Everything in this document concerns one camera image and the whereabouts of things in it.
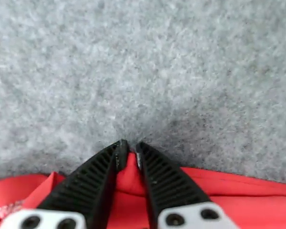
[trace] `white plastic piece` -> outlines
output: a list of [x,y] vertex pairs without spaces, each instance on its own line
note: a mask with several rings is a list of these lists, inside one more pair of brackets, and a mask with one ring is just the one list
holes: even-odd
[[[218,219],[204,219],[201,212],[205,209],[216,212]],[[169,226],[166,220],[171,214],[181,216],[184,224]],[[239,229],[239,227],[232,222],[219,205],[205,202],[163,210],[158,217],[158,229]]]
[[76,222],[75,229],[86,229],[86,221],[82,214],[77,212],[52,211],[43,209],[24,209],[6,217],[0,225],[0,229],[21,229],[25,219],[38,216],[40,222],[34,229],[57,229],[64,219],[73,219]]

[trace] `screw hole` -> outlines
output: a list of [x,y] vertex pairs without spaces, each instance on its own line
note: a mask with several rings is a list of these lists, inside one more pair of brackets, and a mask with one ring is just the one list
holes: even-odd
[[64,219],[59,223],[57,229],[75,229],[76,222],[73,219]]
[[216,211],[212,210],[212,209],[204,209],[201,211],[201,217],[203,219],[218,219],[219,215],[217,214]]
[[21,229],[34,229],[37,228],[39,223],[40,218],[38,216],[30,216],[23,221]]
[[180,226],[184,224],[184,218],[179,214],[169,214],[166,217],[166,224],[168,226]]

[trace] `black plastic prong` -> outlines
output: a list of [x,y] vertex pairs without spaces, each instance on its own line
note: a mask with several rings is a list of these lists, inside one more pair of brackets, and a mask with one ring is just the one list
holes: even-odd
[[106,229],[116,177],[125,168],[128,153],[126,140],[101,150],[67,176],[37,208],[79,212],[87,229]]
[[211,201],[167,156],[144,142],[136,146],[136,151],[147,189],[150,229],[157,228],[159,214],[164,209]]

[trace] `red fabric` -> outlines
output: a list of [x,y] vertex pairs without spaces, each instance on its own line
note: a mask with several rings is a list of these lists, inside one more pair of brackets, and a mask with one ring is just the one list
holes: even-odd
[[[182,168],[244,229],[286,229],[286,185],[196,168]],[[0,220],[22,208],[35,208],[63,176],[26,175],[0,180]],[[148,228],[144,185],[134,154],[118,174],[109,229]]]

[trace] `gray felt surface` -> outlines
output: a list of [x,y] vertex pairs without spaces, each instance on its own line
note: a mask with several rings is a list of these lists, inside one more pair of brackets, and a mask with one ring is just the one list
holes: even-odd
[[286,0],[0,0],[0,178],[120,138],[286,183]]

